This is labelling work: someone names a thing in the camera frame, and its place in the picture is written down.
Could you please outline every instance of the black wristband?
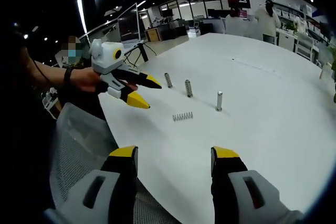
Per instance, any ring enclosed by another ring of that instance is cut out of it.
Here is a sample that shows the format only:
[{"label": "black wristband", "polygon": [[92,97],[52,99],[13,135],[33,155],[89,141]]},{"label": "black wristband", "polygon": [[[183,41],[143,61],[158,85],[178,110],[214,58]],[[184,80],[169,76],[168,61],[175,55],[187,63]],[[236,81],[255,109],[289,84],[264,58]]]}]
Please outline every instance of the black wristband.
[{"label": "black wristband", "polygon": [[65,71],[65,74],[64,74],[64,87],[69,87],[71,86],[71,82],[70,82],[70,76],[71,76],[71,72],[73,71],[72,68],[68,68],[66,71]]}]

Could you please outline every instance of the metal pin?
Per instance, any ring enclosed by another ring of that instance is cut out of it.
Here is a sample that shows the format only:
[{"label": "metal pin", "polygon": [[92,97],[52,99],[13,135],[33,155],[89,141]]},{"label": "metal pin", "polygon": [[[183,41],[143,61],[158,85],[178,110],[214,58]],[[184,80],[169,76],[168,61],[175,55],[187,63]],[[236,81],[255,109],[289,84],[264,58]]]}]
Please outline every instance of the metal pin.
[{"label": "metal pin", "polygon": [[222,111],[222,98],[223,98],[223,93],[221,91],[218,92],[217,94],[217,111]]},{"label": "metal pin", "polygon": [[191,90],[191,85],[190,85],[190,81],[189,80],[185,80],[185,88],[187,90],[187,96],[190,98],[190,97],[193,97],[193,92]]},{"label": "metal pin", "polygon": [[164,77],[166,78],[168,88],[172,88],[173,85],[172,85],[172,81],[170,80],[169,74],[168,74],[168,73],[165,73],[165,74],[164,74]]}]

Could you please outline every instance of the floor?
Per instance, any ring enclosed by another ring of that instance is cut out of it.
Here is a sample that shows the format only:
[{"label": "floor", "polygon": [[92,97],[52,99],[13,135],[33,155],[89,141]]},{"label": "floor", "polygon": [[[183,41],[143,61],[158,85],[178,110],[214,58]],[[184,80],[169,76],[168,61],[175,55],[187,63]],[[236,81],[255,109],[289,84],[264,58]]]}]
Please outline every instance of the floor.
[{"label": "floor", "polygon": [[[157,42],[147,42],[146,45],[150,47],[153,51],[156,52],[157,55],[168,51],[169,49],[176,47],[182,43],[185,43],[186,41],[189,41],[190,39],[196,38],[199,36],[199,33],[196,33],[195,31],[189,30],[187,35],[178,37],[176,39],[170,39],[165,41],[157,41]],[[155,53],[148,48],[147,46],[144,46],[144,49],[147,53],[147,56],[149,60],[156,57]],[[141,64],[144,63],[143,58],[140,56],[139,49],[136,49],[132,51],[132,53],[128,56],[129,62],[126,60],[127,64],[135,64],[137,67],[139,67]]]}]

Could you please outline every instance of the wrist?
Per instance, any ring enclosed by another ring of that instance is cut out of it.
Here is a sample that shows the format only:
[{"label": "wrist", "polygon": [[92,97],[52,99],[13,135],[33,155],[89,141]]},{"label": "wrist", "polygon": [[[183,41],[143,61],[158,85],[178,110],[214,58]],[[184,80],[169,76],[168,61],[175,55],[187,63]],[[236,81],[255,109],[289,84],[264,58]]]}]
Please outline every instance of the wrist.
[{"label": "wrist", "polygon": [[75,85],[79,78],[80,69],[73,69],[70,75],[70,84]]}]

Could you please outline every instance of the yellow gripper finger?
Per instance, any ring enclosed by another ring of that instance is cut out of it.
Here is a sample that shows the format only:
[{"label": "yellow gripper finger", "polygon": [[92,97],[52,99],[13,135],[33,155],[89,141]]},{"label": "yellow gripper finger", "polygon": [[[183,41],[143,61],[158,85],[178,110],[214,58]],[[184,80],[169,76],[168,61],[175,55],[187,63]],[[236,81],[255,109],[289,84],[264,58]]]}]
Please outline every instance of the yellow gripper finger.
[{"label": "yellow gripper finger", "polygon": [[129,106],[137,107],[137,108],[142,108],[142,109],[149,109],[150,105],[135,91],[131,92],[127,96],[126,103]]}]

